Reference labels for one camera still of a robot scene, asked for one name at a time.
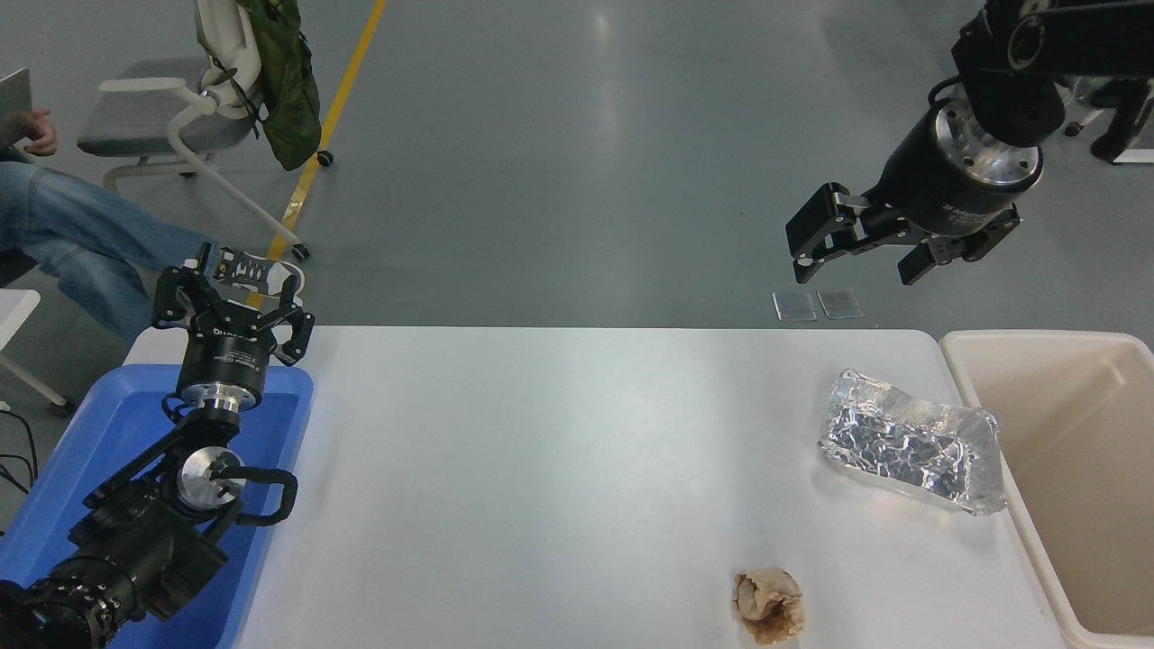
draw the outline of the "yellow floor line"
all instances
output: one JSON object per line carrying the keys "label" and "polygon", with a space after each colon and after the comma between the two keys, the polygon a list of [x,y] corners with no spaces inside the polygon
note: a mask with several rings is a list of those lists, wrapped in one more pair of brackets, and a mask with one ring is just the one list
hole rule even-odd
{"label": "yellow floor line", "polygon": [[[345,102],[349,99],[350,91],[352,91],[353,82],[357,81],[357,73],[360,72],[365,53],[368,52],[368,45],[373,40],[373,35],[376,32],[376,25],[381,22],[381,14],[384,12],[388,0],[376,0],[376,3],[373,6],[373,13],[369,14],[368,22],[365,23],[365,29],[361,30],[360,40],[357,42],[357,49],[353,50],[353,55],[349,60],[345,75],[340,79],[337,94],[332,97],[332,105],[329,106],[329,112],[324,115],[324,124],[321,125],[321,149],[329,148],[329,140],[332,139],[332,132],[337,127],[337,121],[340,120],[340,112],[345,109]],[[280,217],[280,223],[290,231],[297,226],[297,218],[305,207],[305,199],[308,197],[308,191],[313,187],[313,179],[316,178],[319,166],[320,164],[316,162],[315,156],[308,158],[308,162],[305,163],[305,170],[300,173],[300,179],[297,180],[297,188],[293,189],[292,197],[288,199],[288,206],[285,207],[284,215]],[[287,241],[282,237],[275,237],[264,256],[268,259],[280,259],[284,255],[286,245]],[[248,306],[260,308],[261,296],[256,293],[249,296]]]}

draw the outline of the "metal plate on floor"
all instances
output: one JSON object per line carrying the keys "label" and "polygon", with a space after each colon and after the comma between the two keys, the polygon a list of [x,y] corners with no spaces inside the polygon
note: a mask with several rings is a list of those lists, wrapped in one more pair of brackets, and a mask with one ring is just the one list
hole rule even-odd
{"label": "metal plate on floor", "polygon": [[817,320],[814,298],[804,291],[774,291],[773,306],[778,309],[778,320],[782,322]]}
{"label": "metal plate on floor", "polygon": [[822,301],[822,309],[830,320],[842,320],[846,318],[861,318],[862,307],[857,304],[857,296],[849,289],[831,289],[818,291],[817,299]]}

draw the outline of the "person's hand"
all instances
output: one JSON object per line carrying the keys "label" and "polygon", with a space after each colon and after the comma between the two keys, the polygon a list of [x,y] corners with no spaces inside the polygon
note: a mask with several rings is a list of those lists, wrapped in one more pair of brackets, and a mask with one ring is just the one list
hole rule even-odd
{"label": "person's hand", "polygon": [[57,127],[48,121],[48,109],[32,109],[32,122],[28,125],[28,139],[31,144],[24,147],[24,152],[32,156],[51,156],[57,152]]}

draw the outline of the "trash bin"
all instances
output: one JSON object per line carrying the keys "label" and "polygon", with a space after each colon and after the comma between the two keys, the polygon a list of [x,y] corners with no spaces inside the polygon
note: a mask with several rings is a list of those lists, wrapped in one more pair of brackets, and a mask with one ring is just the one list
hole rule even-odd
{"label": "trash bin", "polygon": [[1154,647],[1154,355],[1041,330],[942,350],[965,404],[1003,422],[1009,509],[1067,642]]}

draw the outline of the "aluminum foil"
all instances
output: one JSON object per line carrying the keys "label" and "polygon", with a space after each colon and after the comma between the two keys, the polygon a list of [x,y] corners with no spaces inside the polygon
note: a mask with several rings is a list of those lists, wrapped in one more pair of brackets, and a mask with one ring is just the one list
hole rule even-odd
{"label": "aluminum foil", "polygon": [[818,446],[856,478],[992,514],[1005,507],[999,428],[988,410],[922,401],[846,370],[830,395]]}

